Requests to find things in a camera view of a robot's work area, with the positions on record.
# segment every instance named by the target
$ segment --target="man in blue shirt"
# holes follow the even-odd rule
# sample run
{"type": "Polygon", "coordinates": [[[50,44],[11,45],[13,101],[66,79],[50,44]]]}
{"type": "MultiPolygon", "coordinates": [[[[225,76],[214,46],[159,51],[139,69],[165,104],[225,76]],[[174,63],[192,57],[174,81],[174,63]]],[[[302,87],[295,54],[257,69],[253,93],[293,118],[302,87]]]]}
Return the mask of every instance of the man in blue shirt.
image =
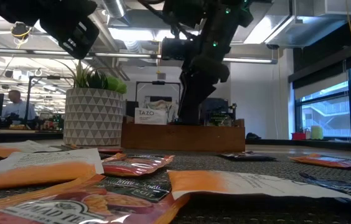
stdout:
{"type": "MultiPolygon", "coordinates": [[[[2,109],[1,117],[6,118],[11,115],[11,113],[18,114],[20,119],[25,118],[26,113],[26,102],[21,100],[21,93],[18,90],[11,90],[8,92],[8,98],[11,100],[11,104],[7,105],[2,109]]],[[[27,115],[28,120],[32,120],[36,117],[36,112],[31,103],[29,103],[29,112],[27,115]]],[[[13,124],[20,124],[20,121],[13,121],[13,124]]]]}

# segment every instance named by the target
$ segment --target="wooden crate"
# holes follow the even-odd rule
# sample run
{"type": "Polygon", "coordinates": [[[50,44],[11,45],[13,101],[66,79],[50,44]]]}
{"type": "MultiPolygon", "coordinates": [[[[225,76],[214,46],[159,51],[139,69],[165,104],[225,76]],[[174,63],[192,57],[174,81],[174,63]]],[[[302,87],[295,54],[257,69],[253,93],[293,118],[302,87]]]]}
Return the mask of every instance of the wooden crate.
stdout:
{"type": "Polygon", "coordinates": [[[121,147],[183,151],[245,151],[245,122],[235,127],[123,123],[121,147]]]}

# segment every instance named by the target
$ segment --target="glass window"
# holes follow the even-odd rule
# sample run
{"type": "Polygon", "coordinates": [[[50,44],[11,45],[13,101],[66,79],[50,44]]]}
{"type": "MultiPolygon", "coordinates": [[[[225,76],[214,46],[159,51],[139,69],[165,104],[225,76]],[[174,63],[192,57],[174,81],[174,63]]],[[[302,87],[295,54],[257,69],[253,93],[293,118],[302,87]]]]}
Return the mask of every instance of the glass window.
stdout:
{"type": "Polygon", "coordinates": [[[348,97],[302,105],[302,127],[321,126],[325,137],[351,137],[348,97]]]}
{"type": "Polygon", "coordinates": [[[349,89],[349,82],[342,82],[337,85],[326,88],[325,90],[318,91],[316,93],[310,94],[301,98],[301,101],[312,100],[322,96],[329,96],[334,93],[340,93],[342,91],[347,91],[349,89]]]}

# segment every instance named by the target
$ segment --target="textured mat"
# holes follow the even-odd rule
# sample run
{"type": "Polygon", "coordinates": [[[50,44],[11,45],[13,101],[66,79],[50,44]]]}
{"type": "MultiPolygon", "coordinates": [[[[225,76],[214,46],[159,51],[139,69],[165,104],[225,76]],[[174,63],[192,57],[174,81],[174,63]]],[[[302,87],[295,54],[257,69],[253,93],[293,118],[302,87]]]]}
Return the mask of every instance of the textured mat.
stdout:
{"type": "MultiPolygon", "coordinates": [[[[351,181],[350,169],[336,169],[300,164],[288,159],[290,154],[269,154],[278,161],[235,162],[214,154],[180,151],[125,150],[130,154],[173,154],[174,161],[164,169],[133,179],[134,181],[169,185],[169,170],[224,170],[273,175],[304,182],[300,172],[318,179],[351,181]]],[[[48,186],[0,190],[0,198],[48,186]]],[[[351,205],[334,199],[228,197],[225,195],[194,195],[181,209],[173,223],[351,223],[351,205]]]]}

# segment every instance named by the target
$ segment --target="white geometric planter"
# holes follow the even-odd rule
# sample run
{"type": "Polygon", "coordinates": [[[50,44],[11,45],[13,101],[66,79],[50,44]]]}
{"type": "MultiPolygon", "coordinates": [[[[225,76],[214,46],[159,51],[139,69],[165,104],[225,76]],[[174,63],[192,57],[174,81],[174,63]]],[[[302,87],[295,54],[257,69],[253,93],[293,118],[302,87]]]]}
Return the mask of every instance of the white geometric planter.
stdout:
{"type": "Polygon", "coordinates": [[[66,91],[63,141],[78,146],[120,145],[122,94],[93,88],[66,91]]]}

